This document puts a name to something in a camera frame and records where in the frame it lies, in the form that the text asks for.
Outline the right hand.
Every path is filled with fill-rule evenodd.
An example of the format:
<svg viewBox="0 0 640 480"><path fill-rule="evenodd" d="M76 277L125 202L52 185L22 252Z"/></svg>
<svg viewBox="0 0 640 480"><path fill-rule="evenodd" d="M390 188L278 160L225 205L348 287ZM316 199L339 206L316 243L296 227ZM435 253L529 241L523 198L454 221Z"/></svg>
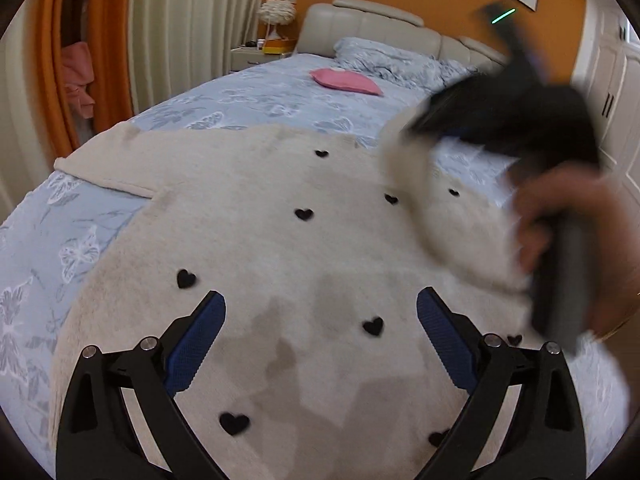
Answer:
<svg viewBox="0 0 640 480"><path fill-rule="evenodd" d="M592 222L600 275L588 327L599 338L612 335L639 311L639 237L625 204L608 179L585 166L566 164L537 177L511 180L518 261L524 272L536 269L550 244L539 217L570 210Z"/></svg>

